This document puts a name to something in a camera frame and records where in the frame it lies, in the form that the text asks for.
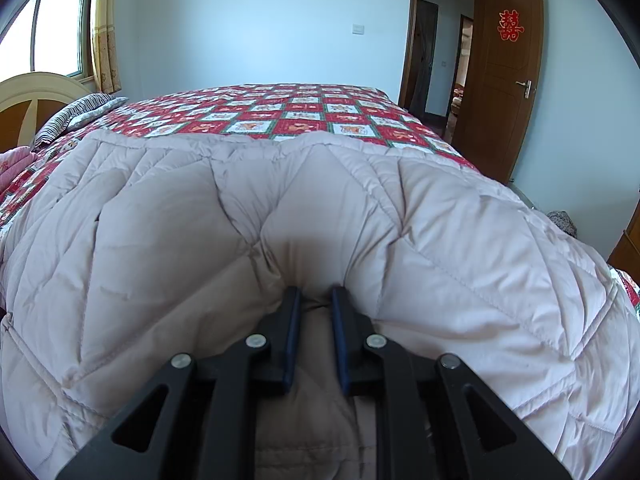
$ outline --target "patterned bedspread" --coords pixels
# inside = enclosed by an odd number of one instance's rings
[[[375,88],[313,84],[209,88],[120,107],[41,150],[36,163],[0,195],[0,232],[78,141],[98,128],[129,137],[240,134],[274,140],[321,130],[396,148],[410,146],[473,167]]]

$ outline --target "curtain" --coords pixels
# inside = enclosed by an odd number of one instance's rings
[[[91,50],[94,58],[94,79],[98,92],[105,94],[122,90],[116,58],[113,3],[114,0],[91,0]]]

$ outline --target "cream headboard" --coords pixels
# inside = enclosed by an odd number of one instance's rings
[[[52,115],[90,92],[78,81],[49,72],[0,83],[0,153],[31,142]]]

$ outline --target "pillow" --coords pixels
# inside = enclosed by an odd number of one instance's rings
[[[108,114],[112,110],[121,107],[128,100],[128,97],[116,97],[115,99],[103,104],[101,107],[96,108],[95,110],[92,110],[85,114],[80,114],[78,115],[78,117],[74,117],[73,119],[71,119],[69,126],[66,127],[66,131],[74,132],[76,130],[79,130],[83,126],[87,126],[87,124],[92,123],[96,119]]]
[[[60,110],[57,114],[50,118],[47,123],[43,127],[41,127],[40,131],[36,134],[35,137],[33,137],[31,146],[34,149],[38,149],[45,144],[52,143],[60,136],[60,134],[62,134],[62,132],[66,130],[66,127],[71,122],[71,119],[77,117],[80,114],[95,110],[108,101],[112,101],[114,99],[115,97],[107,94],[89,94],[78,99],[77,101],[72,102],[71,104],[62,108],[62,110]]]

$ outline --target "wooden door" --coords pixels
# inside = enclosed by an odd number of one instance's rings
[[[405,108],[422,119],[433,67],[438,6],[425,0],[416,5],[414,47],[412,48]]]
[[[476,0],[475,5],[467,85],[453,146],[483,174],[506,184],[536,95],[543,0]]]

